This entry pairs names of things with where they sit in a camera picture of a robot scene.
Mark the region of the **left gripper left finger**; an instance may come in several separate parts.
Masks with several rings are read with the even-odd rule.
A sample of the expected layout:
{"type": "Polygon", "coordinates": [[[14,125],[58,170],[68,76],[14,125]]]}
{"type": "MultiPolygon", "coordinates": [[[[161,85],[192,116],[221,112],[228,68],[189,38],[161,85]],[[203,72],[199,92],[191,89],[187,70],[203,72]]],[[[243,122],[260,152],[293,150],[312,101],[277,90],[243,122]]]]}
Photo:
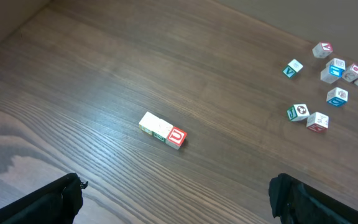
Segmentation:
{"type": "Polygon", "coordinates": [[[76,173],[64,175],[0,208],[0,224],[72,224],[87,186],[76,173]]]}

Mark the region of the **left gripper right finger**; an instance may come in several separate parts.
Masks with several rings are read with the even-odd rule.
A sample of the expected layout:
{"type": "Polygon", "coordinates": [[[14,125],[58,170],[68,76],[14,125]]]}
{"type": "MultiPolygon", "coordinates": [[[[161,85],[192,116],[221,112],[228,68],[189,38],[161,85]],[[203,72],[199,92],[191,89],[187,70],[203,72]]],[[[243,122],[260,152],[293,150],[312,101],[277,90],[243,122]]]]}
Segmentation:
{"type": "Polygon", "coordinates": [[[272,215],[281,223],[358,223],[357,210],[286,173],[271,179],[268,196],[272,215]]]}

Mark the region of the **blue letter P block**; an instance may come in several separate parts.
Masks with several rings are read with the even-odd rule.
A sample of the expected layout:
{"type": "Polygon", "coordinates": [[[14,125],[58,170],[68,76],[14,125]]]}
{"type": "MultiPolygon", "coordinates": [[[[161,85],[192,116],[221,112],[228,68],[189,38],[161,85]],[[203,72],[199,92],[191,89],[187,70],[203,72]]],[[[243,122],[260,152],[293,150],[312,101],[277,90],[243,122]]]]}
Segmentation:
{"type": "Polygon", "coordinates": [[[139,128],[149,135],[153,135],[154,131],[158,129],[160,118],[156,115],[146,112],[139,121],[139,128]]]}

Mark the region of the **red letter M block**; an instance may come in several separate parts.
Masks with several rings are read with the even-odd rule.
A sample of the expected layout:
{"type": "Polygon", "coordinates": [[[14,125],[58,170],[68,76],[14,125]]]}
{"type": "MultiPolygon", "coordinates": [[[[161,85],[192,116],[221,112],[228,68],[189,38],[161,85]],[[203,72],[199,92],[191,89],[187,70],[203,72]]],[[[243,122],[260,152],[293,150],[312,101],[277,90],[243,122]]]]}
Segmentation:
{"type": "Polygon", "coordinates": [[[170,131],[173,129],[173,125],[168,123],[167,121],[160,119],[157,123],[156,128],[153,130],[153,136],[162,142],[166,141],[167,136],[170,131]]]}

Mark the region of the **red sided picture block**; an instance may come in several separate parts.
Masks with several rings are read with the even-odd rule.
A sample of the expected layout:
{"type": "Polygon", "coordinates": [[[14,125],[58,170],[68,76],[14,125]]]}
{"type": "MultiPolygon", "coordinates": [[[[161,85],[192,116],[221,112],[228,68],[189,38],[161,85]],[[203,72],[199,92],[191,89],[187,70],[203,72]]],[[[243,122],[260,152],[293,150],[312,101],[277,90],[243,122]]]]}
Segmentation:
{"type": "Polygon", "coordinates": [[[179,150],[181,145],[183,144],[185,138],[187,136],[187,133],[176,126],[172,128],[172,130],[169,132],[165,143],[169,145],[170,147],[179,150]]]}

